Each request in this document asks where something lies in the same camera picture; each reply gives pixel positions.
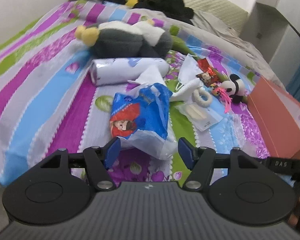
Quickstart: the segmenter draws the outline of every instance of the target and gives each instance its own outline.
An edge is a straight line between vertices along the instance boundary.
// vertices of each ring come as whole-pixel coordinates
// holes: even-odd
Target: pile of clothes
[[[118,4],[126,4],[126,0],[100,0]],[[183,0],[137,0],[133,8],[145,8],[153,11],[161,11],[167,17],[193,25],[191,19],[194,16],[193,9],[185,7]]]

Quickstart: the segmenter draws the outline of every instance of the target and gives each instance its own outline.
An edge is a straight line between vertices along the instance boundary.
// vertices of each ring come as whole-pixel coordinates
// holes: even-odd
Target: bed
[[[206,11],[219,17],[238,33],[247,17],[247,12],[226,0],[185,2],[198,12]],[[111,139],[109,113],[101,111],[95,102],[99,97],[113,97],[133,86],[96,88],[87,68],[90,54],[75,39],[74,31],[82,24],[112,20],[134,24],[141,18],[152,19],[156,26],[182,38],[220,72],[239,75],[248,93],[260,75],[281,85],[258,51],[241,42],[235,34],[225,38],[147,9],[128,9],[91,0],[65,2],[0,46],[1,185],[8,185],[58,148],[66,147],[71,153],[82,152],[87,147],[102,147]],[[184,55],[174,51],[166,57],[170,71],[165,81],[171,90],[175,88],[184,59]],[[218,153],[229,154],[232,147],[239,146],[253,156],[269,156],[258,125],[245,104],[233,105],[232,111],[224,114],[223,105],[214,98],[211,108],[223,119],[204,132],[180,114],[175,108],[178,104],[180,102],[170,105],[177,139],[185,137],[197,147],[211,147]],[[182,185],[190,173],[178,153],[161,161],[137,149],[121,151],[108,172],[117,185],[124,180],[177,180]],[[82,170],[73,170],[73,174],[83,176]],[[226,174],[226,170],[215,170],[213,181]]]

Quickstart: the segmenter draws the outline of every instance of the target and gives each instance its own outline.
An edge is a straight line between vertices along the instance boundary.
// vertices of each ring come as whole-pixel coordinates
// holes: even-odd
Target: orange box
[[[248,109],[272,157],[300,159],[300,103],[297,100],[261,77],[248,96]]]

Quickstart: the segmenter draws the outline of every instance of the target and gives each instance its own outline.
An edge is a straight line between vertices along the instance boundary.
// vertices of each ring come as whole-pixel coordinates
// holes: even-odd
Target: white cylindrical roll
[[[151,65],[158,67],[162,77],[169,71],[162,58],[107,58],[92,61],[90,76],[95,86],[126,83],[136,80]]]

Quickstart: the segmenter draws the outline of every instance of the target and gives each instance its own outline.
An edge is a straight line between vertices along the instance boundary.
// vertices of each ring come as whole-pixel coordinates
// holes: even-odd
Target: white face mask
[[[196,60],[190,54],[188,54],[180,68],[178,81],[182,85],[185,85],[189,81],[194,80],[196,78],[196,75],[202,72],[203,71],[199,68]],[[178,85],[176,87],[176,90],[179,90],[182,87],[182,85]]]

